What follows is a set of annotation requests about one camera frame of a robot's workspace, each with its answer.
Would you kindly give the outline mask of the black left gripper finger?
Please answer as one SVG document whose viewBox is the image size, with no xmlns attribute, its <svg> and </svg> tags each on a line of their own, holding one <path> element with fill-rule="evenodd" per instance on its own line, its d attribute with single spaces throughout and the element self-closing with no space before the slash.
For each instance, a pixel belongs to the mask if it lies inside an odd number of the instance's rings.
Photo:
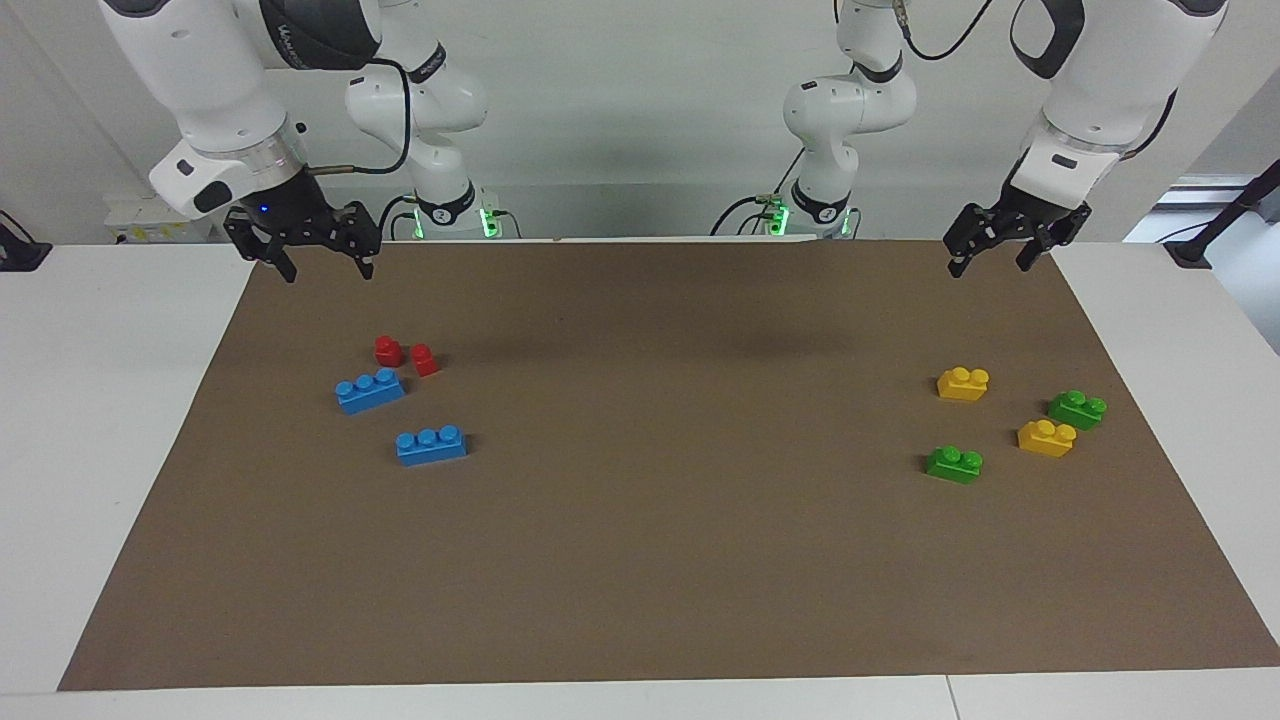
<svg viewBox="0 0 1280 720">
<path fill-rule="evenodd" d="M 943 245 L 950 254 L 948 273 L 952 278 L 963 277 L 974 258 L 1004 242 L 997 219 L 996 209 L 983 208 L 975 202 L 969 202 L 960 210 L 943 234 Z"/>
<path fill-rule="evenodd" d="M 1070 245 L 1092 215 L 1092 206 L 1083 202 L 1065 217 L 1052 222 L 1030 220 L 1023 223 L 1020 240 L 1025 243 L 1015 258 L 1021 272 L 1029 272 L 1036 263 L 1056 247 Z"/>
</svg>

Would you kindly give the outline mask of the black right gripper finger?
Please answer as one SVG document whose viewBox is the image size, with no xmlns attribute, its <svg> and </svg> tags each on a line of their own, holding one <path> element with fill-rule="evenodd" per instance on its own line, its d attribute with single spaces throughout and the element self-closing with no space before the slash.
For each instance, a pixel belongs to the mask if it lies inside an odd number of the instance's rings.
<svg viewBox="0 0 1280 720">
<path fill-rule="evenodd" d="M 230 208 L 224 220 L 224 231 L 239 255 L 251 263 L 273 266 L 285 283 L 297 278 L 297 268 L 289 259 L 285 247 L 293 240 L 291 231 L 268 232 L 262 237 L 250 214 L 243 208 Z"/>
<path fill-rule="evenodd" d="M 365 281 L 374 277 L 374 258 L 381 249 L 381 231 L 362 202 L 332 208 L 320 217 L 321 246 L 351 259 Z"/>
</svg>

